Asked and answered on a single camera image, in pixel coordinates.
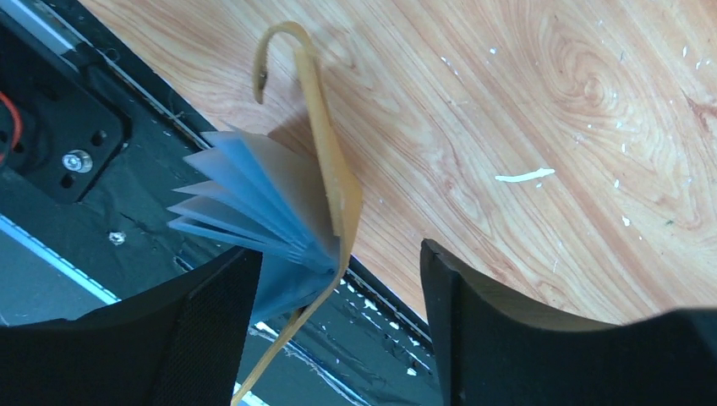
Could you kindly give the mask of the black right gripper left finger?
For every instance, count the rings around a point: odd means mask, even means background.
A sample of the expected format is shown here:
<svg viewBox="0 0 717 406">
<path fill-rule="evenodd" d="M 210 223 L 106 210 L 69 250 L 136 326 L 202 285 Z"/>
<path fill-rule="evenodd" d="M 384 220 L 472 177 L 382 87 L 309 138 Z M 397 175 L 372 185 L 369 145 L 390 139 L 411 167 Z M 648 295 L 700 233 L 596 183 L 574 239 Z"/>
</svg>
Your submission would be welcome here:
<svg viewBox="0 0 717 406">
<path fill-rule="evenodd" d="M 261 264 L 233 248 L 76 320 L 3 327 L 2 404 L 230 404 Z"/>
</svg>

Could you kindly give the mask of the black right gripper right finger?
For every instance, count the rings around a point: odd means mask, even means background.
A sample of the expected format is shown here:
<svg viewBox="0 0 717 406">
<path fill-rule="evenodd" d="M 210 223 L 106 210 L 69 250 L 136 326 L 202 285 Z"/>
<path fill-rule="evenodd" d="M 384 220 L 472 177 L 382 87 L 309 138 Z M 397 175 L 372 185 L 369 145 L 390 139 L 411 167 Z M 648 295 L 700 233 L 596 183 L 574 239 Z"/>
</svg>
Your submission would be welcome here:
<svg viewBox="0 0 717 406">
<path fill-rule="evenodd" d="M 543 304 L 432 239 L 420 276 L 446 405 L 713 405 L 716 311 L 618 326 Z"/>
</svg>

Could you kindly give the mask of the yellow leather card holder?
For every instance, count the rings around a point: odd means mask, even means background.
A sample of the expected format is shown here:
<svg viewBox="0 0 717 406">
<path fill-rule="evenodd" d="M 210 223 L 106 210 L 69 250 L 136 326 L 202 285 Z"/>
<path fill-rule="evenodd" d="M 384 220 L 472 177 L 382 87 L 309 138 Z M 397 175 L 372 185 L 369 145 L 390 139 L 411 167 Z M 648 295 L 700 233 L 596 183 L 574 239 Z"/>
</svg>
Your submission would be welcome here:
<svg viewBox="0 0 717 406">
<path fill-rule="evenodd" d="M 272 38 L 297 40 L 293 51 L 315 155 L 291 151 L 266 134 L 233 126 L 204 132 L 209 147 L 186 157 L 205 176 L 183 186 L 170 227 L 262 254 L 251 321 L 282 313 L 286 326 L 232 396 L 239 404 L 270 362 L 330 297 L 352 256 L 363 190 L 342 152 L 321 79 L 320 59 L 307 31 L 294 21 L 260 38 L 252 88 L 263 102 Z"/>
</svg>

